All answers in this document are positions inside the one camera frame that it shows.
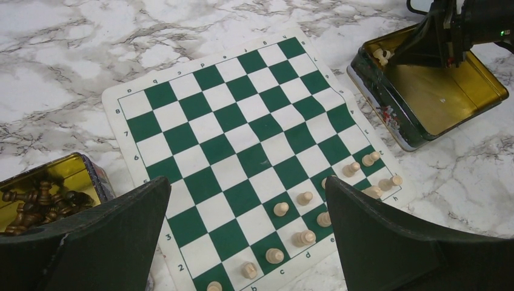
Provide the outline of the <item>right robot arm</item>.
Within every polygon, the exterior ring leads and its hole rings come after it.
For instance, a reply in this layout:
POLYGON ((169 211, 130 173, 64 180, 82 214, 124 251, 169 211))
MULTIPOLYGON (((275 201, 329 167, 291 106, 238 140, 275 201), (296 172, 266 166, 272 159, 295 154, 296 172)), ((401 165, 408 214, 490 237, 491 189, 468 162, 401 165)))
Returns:
POLYGON ((459 67, 474 45, 488 43, 513 52, 513 1, 433 1, 389 63, 459 67))

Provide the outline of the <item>eleventh light chess piece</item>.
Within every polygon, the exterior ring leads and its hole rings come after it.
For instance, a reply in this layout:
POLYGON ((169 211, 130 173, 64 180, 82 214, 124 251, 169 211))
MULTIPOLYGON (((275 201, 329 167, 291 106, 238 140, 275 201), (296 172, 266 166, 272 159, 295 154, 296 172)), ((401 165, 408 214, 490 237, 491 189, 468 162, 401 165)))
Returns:
POLYGON ((247 279, 255 279, 258 270, 253 262, 245 262, 241 267, 241 274, 247 279))

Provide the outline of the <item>light wooden chess pawn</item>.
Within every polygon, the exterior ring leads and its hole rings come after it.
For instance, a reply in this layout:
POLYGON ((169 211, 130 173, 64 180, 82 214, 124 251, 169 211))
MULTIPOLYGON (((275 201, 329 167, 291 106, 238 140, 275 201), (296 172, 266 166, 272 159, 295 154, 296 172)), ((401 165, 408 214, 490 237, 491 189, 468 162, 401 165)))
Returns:
POLYGON ((316 218, 316 222, 320 227, 330 227, 332 225, 330 215, 328 212, 320 213, 316 218))

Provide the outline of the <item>gold tin with light pieces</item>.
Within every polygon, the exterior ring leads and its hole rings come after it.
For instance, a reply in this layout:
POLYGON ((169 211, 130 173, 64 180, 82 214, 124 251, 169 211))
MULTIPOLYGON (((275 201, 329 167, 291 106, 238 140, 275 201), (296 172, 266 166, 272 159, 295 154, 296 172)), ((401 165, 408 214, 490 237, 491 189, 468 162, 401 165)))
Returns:
POLYGON ((507 89, 472 52, 456 69, 383 67, 374 52, 394 52, 414 29, 406 27, 363 43, 347 68, 380 120, 408 152, 509 97, 507 89))

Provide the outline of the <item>thirteenth light chess pawn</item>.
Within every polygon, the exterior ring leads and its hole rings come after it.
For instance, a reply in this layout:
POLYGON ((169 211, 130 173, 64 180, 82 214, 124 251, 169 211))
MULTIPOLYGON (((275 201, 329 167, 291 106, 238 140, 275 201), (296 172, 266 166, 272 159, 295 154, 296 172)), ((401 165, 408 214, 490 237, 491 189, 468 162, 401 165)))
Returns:
POLYGON ((373 52, 373 56, 379 61, 381 66, 386 66, 389 63, 389 59, 393 56, 393 53, 389 50, 378 48, 373 52))

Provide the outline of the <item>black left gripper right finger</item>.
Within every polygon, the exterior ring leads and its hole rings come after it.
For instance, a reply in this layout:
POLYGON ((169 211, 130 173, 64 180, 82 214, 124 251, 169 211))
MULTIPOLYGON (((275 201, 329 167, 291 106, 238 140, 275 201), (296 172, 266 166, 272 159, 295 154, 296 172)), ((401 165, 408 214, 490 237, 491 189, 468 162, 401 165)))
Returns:
POLYGON ((349 290, 513 289, 513 239, 428 222, 334 176, 325 196, 349 290))

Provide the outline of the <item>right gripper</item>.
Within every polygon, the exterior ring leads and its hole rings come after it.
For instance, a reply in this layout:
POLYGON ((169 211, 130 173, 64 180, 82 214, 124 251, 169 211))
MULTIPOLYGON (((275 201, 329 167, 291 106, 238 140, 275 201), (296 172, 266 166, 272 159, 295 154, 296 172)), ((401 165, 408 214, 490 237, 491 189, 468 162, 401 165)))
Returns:
POLYGON ((425 18, 399 45, 391 65, 457 68, 466 60, 464 1, 433 1, 425 18))

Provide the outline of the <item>twelfth light chess pawn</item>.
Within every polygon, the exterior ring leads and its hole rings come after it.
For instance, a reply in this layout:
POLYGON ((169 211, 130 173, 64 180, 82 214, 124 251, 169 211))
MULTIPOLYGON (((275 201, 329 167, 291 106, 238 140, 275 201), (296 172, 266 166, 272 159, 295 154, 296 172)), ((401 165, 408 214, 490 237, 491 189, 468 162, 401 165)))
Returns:
POLYGON ((289 204, 287 202, 279 202, 273 208, 273 213, 278 217, 284 216, 288 211, 289 204))

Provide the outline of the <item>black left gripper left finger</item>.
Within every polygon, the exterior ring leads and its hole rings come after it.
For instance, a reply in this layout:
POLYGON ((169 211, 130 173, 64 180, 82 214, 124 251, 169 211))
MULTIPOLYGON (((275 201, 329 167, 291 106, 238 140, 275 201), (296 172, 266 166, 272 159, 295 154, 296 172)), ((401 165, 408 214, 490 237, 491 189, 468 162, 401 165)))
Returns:
POLYGON ((118 198, 1 238, 2 290, 144 290, 171 193, 159 176, 118 198))

